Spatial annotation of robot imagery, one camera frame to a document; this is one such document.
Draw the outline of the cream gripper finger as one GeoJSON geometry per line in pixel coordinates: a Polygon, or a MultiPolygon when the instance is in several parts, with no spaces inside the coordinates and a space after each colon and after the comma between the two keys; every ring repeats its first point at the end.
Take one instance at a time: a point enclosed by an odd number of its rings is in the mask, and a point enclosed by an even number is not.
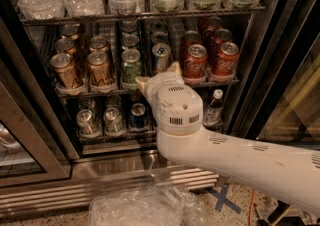
{"type": "Polygon", "coordinates": [[[138,76],[135,78],[136,84],[141,92],[144,92],[147,82],[150,80],[149,77],[138,76]]]}
{"type": "Polygon", "coordinates": [[[168,72],[174,72],[176,74],[178,74],[179,76],[182,76],[182,69],[180,67],[180,64],[178,61],[173,62],[169,68],[167,69],[168,72]]]}

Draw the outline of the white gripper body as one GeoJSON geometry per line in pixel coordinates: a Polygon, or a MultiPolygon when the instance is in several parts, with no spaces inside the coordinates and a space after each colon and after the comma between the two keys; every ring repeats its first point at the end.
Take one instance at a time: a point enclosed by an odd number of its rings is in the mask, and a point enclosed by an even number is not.
{"type": "Polygon", "coordinates": [[[164,72],[148,78],[143,94],[161,131],[187,135],[201,128],[202,98],[178,73],[164,72]]]}

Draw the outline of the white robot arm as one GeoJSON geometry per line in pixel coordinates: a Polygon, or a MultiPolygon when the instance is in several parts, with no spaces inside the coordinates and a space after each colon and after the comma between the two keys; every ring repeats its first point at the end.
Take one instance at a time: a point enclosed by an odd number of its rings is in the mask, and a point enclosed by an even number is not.
{"type": "Polygon", "coordinates": [[[319,151],[206,129],[203,100],[184,83],[177,62],[163,73],[135,81],[157,122],[157,149],[162,156],[216,172],[320,216],[319,151]]]}

